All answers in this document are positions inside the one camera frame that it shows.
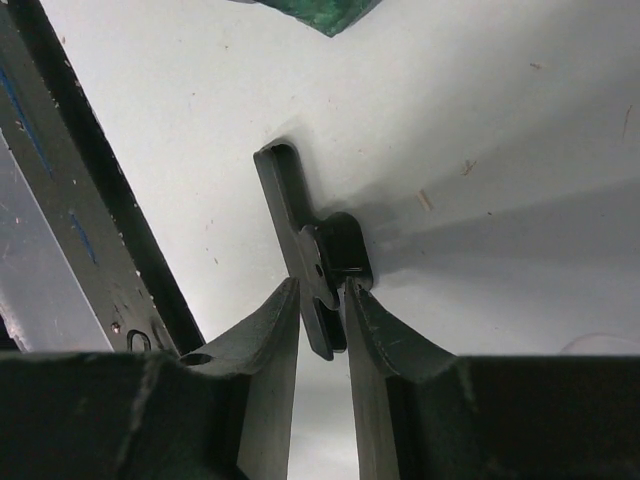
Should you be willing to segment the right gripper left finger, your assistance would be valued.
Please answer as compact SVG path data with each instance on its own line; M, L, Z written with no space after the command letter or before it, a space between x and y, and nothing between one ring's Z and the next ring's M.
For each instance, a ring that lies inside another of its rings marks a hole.
M5 479L283 479L300 287L181 358L3 353Z

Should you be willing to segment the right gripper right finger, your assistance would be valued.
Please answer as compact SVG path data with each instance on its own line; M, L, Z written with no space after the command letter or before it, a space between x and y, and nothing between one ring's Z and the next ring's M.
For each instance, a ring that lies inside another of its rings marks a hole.
M363 479L635 479L635 356L454 355L345 286Z

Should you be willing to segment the green litter bag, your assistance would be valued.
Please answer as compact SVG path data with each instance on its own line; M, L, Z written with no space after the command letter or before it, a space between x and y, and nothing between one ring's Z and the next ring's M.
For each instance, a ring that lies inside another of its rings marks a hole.
M296 19L333 38L372 11L380 0L256 0L260 4Z

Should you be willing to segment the clear plastic scoop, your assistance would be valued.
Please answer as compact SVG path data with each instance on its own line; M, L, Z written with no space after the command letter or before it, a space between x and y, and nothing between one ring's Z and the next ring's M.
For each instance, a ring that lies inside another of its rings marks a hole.
M639 340L605 333L589 333L571 340L559 353L581 356L638 356Z

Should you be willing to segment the black bag clip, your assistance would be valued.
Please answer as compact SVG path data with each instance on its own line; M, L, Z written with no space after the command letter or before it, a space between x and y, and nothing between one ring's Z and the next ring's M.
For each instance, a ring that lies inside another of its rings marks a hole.
M254 154L254 163L288 274L300 285L300 313L311 349L331 361L347 349L339 290L349 277L372 288L374 276L358 220L346 212L316 215L299 153L285 141Z

